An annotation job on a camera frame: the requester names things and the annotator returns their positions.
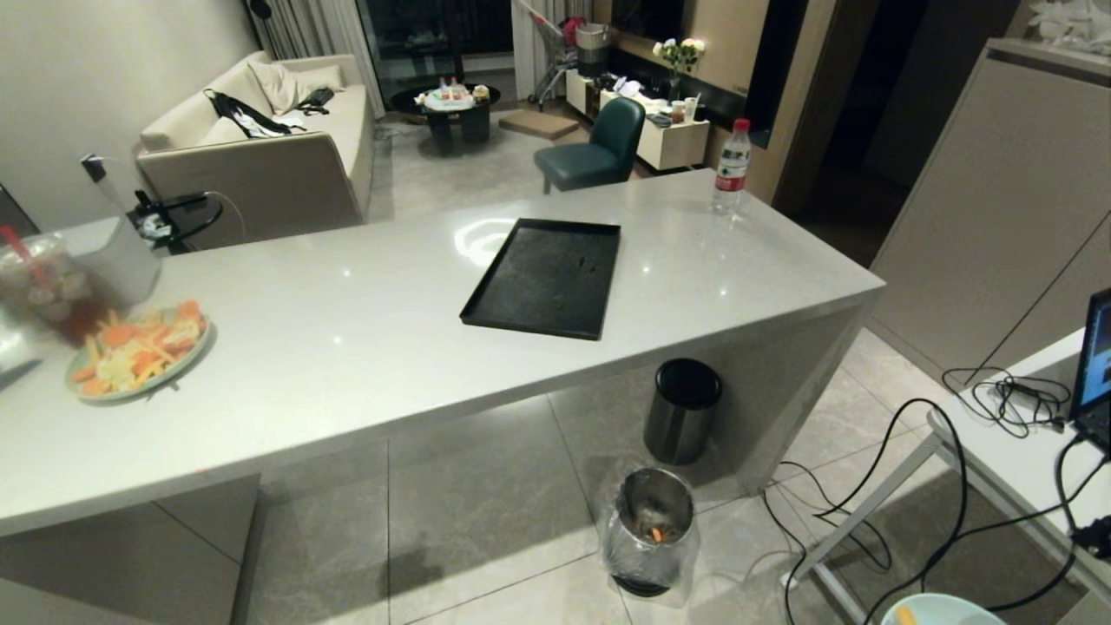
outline black tray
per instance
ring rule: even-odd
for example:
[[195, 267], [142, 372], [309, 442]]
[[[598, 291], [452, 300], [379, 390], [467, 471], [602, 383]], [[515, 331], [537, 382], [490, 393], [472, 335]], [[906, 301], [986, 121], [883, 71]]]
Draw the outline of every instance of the black tray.
[[518, 219], [459, 319], [598, 341], [620, 242], [621, 225]]

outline black coffee table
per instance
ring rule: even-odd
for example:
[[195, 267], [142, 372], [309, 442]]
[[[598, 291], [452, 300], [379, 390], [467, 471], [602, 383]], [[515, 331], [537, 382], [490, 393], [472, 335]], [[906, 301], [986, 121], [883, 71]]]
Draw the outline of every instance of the black coffee table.
[[[474, 90], [474, 83], [467, 82], [466, 84], [469, 91]], [[490, 107], [498, 103], [498, 100], [501, 99], [501, 91], [493, 87], [488, 87], [490, 89], [490, 99], [476, 102], [474, 108], [471, 109], [463, 111], [434, 111], [414, 101], [417, 95], [431, 89], [436, 89], [436, 87], [407, 89], [390, 98], [390, 105], [398, 112], [426, 117], [428, 119], [428, 127], [432, 130], [432, 137], [436, 138], [437, 143], [440, 144], [440, 149], [442, 150], [451, 149], [451, 122], [453, 120], [459, 120], [459, 128], [462, 131], [464, 142], [481, 143], [490, 139]]]

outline laptop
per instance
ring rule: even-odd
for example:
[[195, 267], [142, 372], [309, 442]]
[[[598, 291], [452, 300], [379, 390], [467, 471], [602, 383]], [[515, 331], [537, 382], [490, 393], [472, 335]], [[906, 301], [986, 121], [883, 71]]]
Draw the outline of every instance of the laptop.
[[1088, 303], [1069, 414], [1078, 433], [1104, 454], [1111, 453], [1111, 289], [1093, 294]]

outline stainless steel trash can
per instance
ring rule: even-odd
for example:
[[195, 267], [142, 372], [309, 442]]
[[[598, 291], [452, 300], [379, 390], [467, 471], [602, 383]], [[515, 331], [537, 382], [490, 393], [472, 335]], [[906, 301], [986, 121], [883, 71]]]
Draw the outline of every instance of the stainless steel trash can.
[[682, 478], [658, 468], [621, 483], [602, 541], [602, 561], [625, 591], [654, 597], [692, 575], [699, 534], [694, 501]]
[[655, 372], [655, 399], [644, 422], [648, 451], [669, 465], [699, 460], [719, 400], [721, 379], [707, 365], [690, 359], [661, 365]]

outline beige sofa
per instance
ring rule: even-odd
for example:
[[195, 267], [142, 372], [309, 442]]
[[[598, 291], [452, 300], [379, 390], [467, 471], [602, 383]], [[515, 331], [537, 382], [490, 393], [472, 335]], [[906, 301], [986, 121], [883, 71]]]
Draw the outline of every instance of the beige sofa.
[[[271, 62], [256, 52], [208, 88], [273, 114], [248, 61]], [[363, 223], [369, 215], [373, 113], [350, 54], [280, 61], [290, 71], [340, 67], [344, 90], [326, 108], [330, 114], [296, 114], [309, 132], [200, 145], [219, 119], [202, 93], [163, 114], [140, 133], [139, 167], [161, 198], [220, 191], [234, 201], [247, 236], [231, 210], [193, 242], [202, 249], [260, 241]]]

